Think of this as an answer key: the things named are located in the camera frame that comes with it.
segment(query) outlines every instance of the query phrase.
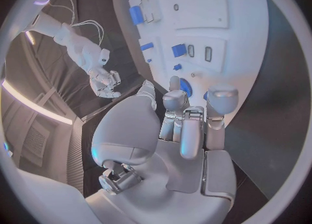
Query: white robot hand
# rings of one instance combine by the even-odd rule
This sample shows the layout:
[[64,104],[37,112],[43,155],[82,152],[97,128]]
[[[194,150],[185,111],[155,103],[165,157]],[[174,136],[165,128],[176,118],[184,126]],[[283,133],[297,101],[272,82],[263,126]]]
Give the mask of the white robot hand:
[[116,71],[107,72],[103,65],[109,60],[109,51],[101,49],[89,39],[75,33],[73,27],[60,23],[51,16],[40,12],[25,31],[36,31],[47,36],[62,46],[67,47],[69,57],[90,76],[90,85],[99,97],[116,98],[121,94],[114,92],[121,83]]

